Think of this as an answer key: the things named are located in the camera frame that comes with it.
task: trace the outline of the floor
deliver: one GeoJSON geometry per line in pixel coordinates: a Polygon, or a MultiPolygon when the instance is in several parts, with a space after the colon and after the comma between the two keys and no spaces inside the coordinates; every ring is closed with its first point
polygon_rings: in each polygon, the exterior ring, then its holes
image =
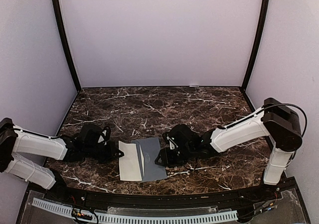
{"type": "MultiPolygon", "coordinates": [[[[238,88],[131,87],[83,89],[74,102],[60,134],[72,135],[85,123],[109,125],[111,139],[159,137],[185,123],[203,133],[250,113],[238,88]]],[[[64,163],[48,159],[46,167],[59,171],[69,187],[121,194],[182,195],[220,192],[256,186],[268,162],[270,149],[263,138],[237,145],[218,157],[166,169],[168,178],[155,182],[120,181],[118,160],[98,164],[64,163]]]]}

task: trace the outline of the marble surface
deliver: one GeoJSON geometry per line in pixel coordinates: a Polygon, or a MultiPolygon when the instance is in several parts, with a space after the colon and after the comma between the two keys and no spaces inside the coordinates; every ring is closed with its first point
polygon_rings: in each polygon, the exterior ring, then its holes
{"type": "MultiPolygon", "coordinates": [[[[238,88],[131,87],[83,89],[60,134],[79,132],[85,123],[109,125],[111,139],[159,137],[185,123],[203,133],[250,113],[238,88]]],[[[68,186],[100,192],[135,195],[182,195],[220,192],[256,186],[270,150],[263,138],[237,145],[217,157],[192,160],[184,167],[166,169],[168,178],[155,182],[120,181],[118,160],[107,164],[87,159],[65,163],[48,159],[46,167],[59,171],[68,186]]]]}

